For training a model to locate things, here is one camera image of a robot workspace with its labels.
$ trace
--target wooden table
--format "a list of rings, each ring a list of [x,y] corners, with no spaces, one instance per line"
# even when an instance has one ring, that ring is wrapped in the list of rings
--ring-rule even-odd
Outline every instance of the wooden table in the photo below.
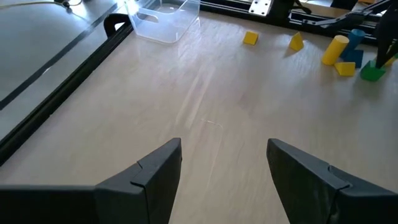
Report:
[[[247,30],[260,33],[242,44]],[[266,159],[279,138],[398,192],[398,80],[341,78],[331,39],[201,12],[174,45],[131,34],[1,167],[3,184],[97,184],[172,137],[171,223],[288,223]],[[366,51],[364,62],[375,57]]]

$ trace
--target gray floor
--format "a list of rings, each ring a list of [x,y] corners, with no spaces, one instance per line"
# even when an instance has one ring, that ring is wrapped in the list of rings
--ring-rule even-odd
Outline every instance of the gray floor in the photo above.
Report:
[[[1,5],[25,1],[2,1]],[[72,12],[54,4],[0,10],[0,100],[18,87],[116,3],[85,1]],[[16,127],[104,41],[102,23],[0,111],[0,139]]]

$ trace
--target transparent bin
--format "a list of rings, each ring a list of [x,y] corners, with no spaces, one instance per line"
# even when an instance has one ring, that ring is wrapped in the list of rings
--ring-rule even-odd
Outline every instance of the transparent bin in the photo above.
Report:
[[[200,0],[125,0],[125,6],[137,35],[171,44],[198,17]]]

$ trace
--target yellow cube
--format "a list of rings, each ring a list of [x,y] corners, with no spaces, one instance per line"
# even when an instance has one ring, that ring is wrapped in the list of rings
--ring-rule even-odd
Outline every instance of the yellow cube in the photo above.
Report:
[[[244,36],[243,42],[245,44],[255,45],[258,38],[259,38],[259,34],[255,33],[255,32],[247,31],[246,35]]]

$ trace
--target cable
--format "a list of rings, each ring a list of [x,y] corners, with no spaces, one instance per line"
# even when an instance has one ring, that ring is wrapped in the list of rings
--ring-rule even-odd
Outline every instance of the cable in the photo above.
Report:
[[[37,2],[22,2],[22,3],[17,3],[17,4],[8,4],[8,5],[3,5],[0,6],[0,9],[6,9],[9,7],[16,7],[16,6],[28,6],[28,5],[33,5],[33,4],[56,4],[58,6],[62,6],[65,8],[69,8],[70,6],[78,6],[83,2],[83,0],[80,0],[80,2],[76,4],[69,4],[69,2],[64,1],[63,3],[58,3],[58,2],[53,2],[53,1],[37,1]]]
[[[70,6],[78,6],[83,2],[83,0],[80,0],[80,2],[76,3],[76,4],[69,4]]]

